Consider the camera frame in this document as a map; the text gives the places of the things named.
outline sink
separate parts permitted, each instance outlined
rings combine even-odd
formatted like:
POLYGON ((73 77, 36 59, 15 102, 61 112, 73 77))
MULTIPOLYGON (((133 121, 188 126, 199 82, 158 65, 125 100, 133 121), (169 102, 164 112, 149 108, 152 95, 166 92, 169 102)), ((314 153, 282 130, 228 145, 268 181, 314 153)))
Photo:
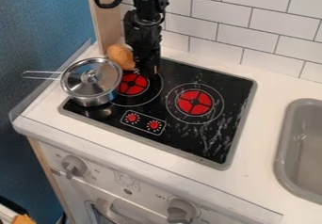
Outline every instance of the sink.
POLYGON ((300 99, 288 106, 274 170, 288 191, 322 204, 321 101, 300 99))

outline knob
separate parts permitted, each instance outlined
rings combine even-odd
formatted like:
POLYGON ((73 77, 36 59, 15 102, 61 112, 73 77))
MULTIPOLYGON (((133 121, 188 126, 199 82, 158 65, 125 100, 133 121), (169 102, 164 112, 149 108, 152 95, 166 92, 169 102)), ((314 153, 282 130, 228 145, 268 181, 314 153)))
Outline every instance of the knob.
POLYGON ((83 176, 88 170, 88 167, 82 160, 72 155, 66 156, 63 159, 61 166, 65 168, 66 177, 69 180, 72 178, 72 176, 83 176))
POLYGON ((168 223, 190 224, 197 215, 196 208, 185 200, 173 199, 168 207, 168 223))

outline wooden edge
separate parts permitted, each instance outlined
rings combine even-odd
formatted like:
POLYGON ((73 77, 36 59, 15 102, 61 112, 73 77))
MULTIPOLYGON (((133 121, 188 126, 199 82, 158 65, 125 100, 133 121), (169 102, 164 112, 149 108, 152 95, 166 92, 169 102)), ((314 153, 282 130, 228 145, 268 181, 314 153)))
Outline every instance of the wooden edge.
MULTIPOLYGON (((114 0, 101 0, 103 3, 112 1, 114 0)), ((89 0, 89 6, 101 54, 105 55, 107 47, 117 43, 121 38, 120 7, 101 9, 96 6, 93 0, 89 0)))
POLYGON ((65 212, 67 218, 70 220, 70 222, 72 224, 76 224, 75 220, 72 217, 72 213, 67 205, 67 202, 65 201, 61 191, 59 190, 58 184, 56 183, 56 180, 52 174, 52 171, 50 170, 47 160, 44 157, 44 154, 43 154, 42 149, 40 147, 40 143, 37 140, 30 138, 30 137, 28 137, 27 139, 28 139, 32 149, 34 150, 34 153, 36 154, 38 161, 40 162, 40 165, 41 165, 42 169, 44 170, 45 175, 47 176, 47 179, 48 179, 50 185, 53 187, 54 192, 55 192, 57 198, 59 199, 59 202, 60 202, 62 208, 64 209, 64 212, 65 212))

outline toy stove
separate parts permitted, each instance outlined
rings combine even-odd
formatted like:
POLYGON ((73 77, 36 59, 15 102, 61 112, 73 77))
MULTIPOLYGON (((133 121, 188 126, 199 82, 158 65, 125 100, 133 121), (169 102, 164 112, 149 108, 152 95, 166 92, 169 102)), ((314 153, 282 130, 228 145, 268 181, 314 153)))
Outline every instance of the toy stove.
POLYGON ((162 59, 159 74, 125 72, 112 103, 61 113, 190 160, 225 169, 233 160, 254 82, 162 59))

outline wall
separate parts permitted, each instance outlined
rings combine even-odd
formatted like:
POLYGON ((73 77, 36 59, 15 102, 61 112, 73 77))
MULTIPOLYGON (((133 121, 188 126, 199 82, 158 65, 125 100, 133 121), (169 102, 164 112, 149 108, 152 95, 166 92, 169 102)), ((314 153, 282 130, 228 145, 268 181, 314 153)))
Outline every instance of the wall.
POLYGON ((322 82, 321 19, 322 0, 170 0, 162 44, 322 82))
POLYGON ((0 0, 0 196, 24 207, 39 224, 62 214, 9 110, 40 84, 26 70, 55 70, 86 40, 94 40, 88 0, 0 0))

